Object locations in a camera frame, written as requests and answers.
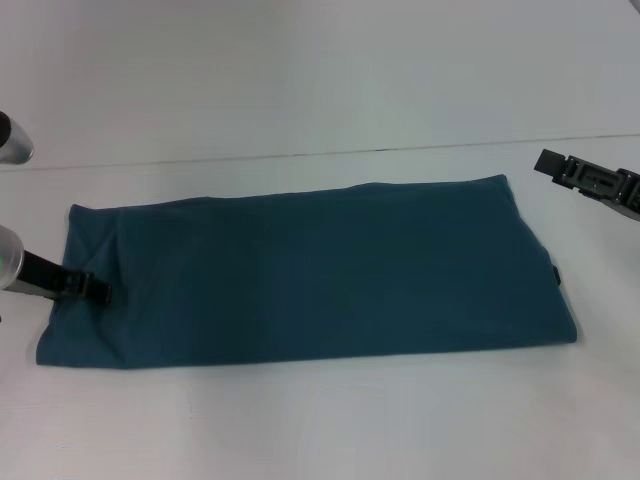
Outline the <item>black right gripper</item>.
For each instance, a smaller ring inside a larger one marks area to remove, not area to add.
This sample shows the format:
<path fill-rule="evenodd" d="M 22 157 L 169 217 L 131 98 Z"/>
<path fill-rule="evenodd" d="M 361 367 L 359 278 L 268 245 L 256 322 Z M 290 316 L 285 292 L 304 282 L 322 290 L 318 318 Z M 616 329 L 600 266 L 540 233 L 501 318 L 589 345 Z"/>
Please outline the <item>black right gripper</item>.
<path fill-rule="evenodd" d="M 544 149 L 534 170 L 548 175 L 552 182 L 576 189 L 594 200 L 614 200 L 612 208 L 623 216 L 640 220 L 640 176 L 630 170 L 617 172 L 574 156 Z"/>

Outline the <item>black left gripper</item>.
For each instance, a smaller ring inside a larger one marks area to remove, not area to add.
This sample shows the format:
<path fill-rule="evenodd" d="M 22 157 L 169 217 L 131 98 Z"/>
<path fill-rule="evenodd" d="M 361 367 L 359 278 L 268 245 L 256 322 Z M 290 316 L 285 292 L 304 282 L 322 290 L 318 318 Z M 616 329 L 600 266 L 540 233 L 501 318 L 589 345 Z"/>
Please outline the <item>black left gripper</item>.
<path fill-rule="evenodd" d="M 24 252 L 15 280 L 5 291 L 43 297 L 50 300 L 88 300 L 108 305 L 112 287 L 91 272 L 71 272 L 29 251 Z"/>

